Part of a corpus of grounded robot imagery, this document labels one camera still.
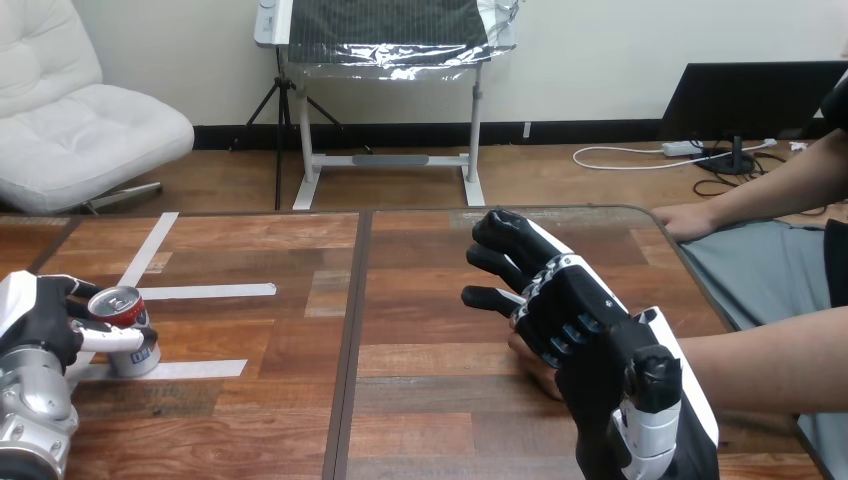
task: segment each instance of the robotic hand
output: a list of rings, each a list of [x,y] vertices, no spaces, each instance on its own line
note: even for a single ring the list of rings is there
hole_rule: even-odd
[[[135,351],[153,329],[88,320],[101,289],[67,275],[14,272],[0,282],[0,479],[61,480],[79,426],[65,369],[80,351]]]
[[[466,287],[463,302],[510,319],[557,370],[589,480],[718,479],[718,426],[665,318],[631,318],[586,261],[532,221],[492,210],[473,229],[472,265],[515,292]]]

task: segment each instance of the power strip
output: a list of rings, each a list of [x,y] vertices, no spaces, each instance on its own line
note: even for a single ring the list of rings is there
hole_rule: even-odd
[[[701,153],[703,148],[704,144],[697,140],[691,142],[663,143],[663,154],[666,157],[682,157],[684,155]]]

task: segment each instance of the tripod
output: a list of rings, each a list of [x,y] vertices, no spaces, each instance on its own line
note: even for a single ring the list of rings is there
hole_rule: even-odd
[[[268,101],[271,100],[271,96],[274,95],[274,92],[279,89],[279,112],[277,113],[277,179],[276,190],[274,195],[274,210],[279,210],[280,194],[282,193],[281,183],[283,177],[283,129],[285,128],[285,131],[287,132],[292,131],[291,114],[289,112],[289,90],[296,92],[297,85],[295,85],[294,82],[292,82],[288,77],[286,77],[285,67],[283,64],[282,57],[280,56],[280,47],[276,47],[275,52],[277,54],[277,71],[279,75],[274,78],[274,85],[271,87],[271,90],[269,90],[268,93],[265,95],[265,98],[262,99],[262,103],[259,104],[259,106],[256,108],[256,111],[253,112],[253,115],[250,117],[250,120],[247,121],[245,127],[247,128],[248,132],[251,130],[251,128],[253,127],[253,122],[256,121],[256,117],[259,116],[259,113],[262,111],[263,108],[265,108],[265,105],[268,104]],[[342,125],[341,122],[336,120],[336,118],[333,117],[330,112],[325,110],[324,107],[319,105],[318,102],[316,102],[309,96],[306,97],[306,100],[309,102],[310,105],[315,107],[315,110],[318,110],[321,115],[323,115],[325,118],[327,118],[327,120],[332,122],[333,125],[335,125],[335,127],[339,130],[339,132],[341,132],[342,135],[345,136],[345,138],[348,138],[351,143],[356,141],[356,139],[353,138],[350,132],[345,130],[344,125]],[[230,147],[230,151],[237,150],[239,147],[239,138],[235,137],[233,139],[233,144]],[[362,144],[362,149],[365,150],[365,153],[367,153],[368,155],[372,155],[374,153],[371,150],[371,147],[364,143]]]

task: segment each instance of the soda can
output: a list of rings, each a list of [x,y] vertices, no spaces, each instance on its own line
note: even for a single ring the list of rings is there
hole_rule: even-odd
[[[141,293],[133,287],[107,288],[88,302],[92,320],[112,324],[119,328],[152,327],[150,315],[144,307]],[[135,352],[109,353],[109,363],[119,377],[138,377],[159,365],[162,353],[159,342]]]

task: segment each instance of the can rim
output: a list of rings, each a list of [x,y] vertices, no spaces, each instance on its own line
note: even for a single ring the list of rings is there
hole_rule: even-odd
[[[115,309],[107,300],[104,298],[109,297],[116,293],[129,294],[130,298],[123,308]],[[111,317],[114,315],[120,315],[122,313],[131,310],[134,306],[138,304],[139,299],[141,298],[141,293],[134,287],[119,285],[117,287],[110,287],[105,290],[98,292],[96,295],[91,297],[91,300],[88,301],[88,311],[92,315],[96,315],[98,317]],[[102,306],[108,305],[109,311],[102,311]]]

